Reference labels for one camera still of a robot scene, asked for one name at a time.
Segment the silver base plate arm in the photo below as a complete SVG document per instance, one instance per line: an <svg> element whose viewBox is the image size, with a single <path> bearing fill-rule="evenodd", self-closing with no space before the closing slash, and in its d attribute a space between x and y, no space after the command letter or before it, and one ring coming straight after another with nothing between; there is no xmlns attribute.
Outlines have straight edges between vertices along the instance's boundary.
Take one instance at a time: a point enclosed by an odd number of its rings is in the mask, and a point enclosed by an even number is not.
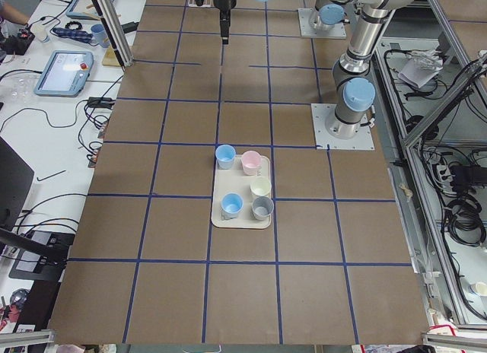
<svg viewBox="0 0 487 353"><path fill-rule="evenodd" d="M298 9L299 27L302 37L344 40L346 38L343 20L345 12L338 5Z"/></svg>
<svg viewBox="0 0 487 353"><path fill-rule="evenodd" d="M312 103L312 120L317 149L374 151L369 119L364 113L356 124L345 124L336 118L334 103Z"/></svg>

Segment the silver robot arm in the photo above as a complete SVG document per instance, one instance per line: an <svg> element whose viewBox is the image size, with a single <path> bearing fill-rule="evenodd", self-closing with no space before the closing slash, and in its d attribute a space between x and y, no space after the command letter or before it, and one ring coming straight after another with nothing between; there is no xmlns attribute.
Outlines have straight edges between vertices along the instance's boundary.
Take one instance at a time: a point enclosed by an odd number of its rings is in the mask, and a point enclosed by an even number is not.
<svg viewBox="0 0 487 353"><path fill-rule="evenodd" d="M318 31L327 31L345 18L345 9L342 5L330 0L316 0L314 10L309 18L310 26Z"/></svg>
<svg viewBox="0 0 487 353"><path fill-rule="evenodd" d="M325 121L329 134L348 140L356 135L363 115L374 102L374 86L364 78L364 74L369 69L369 62L377 41L383 35L393 12L414 0L328 1L342 4L363 4L348 48L333 67L333 77L339 99L334 113L328 115Z"/></svg>

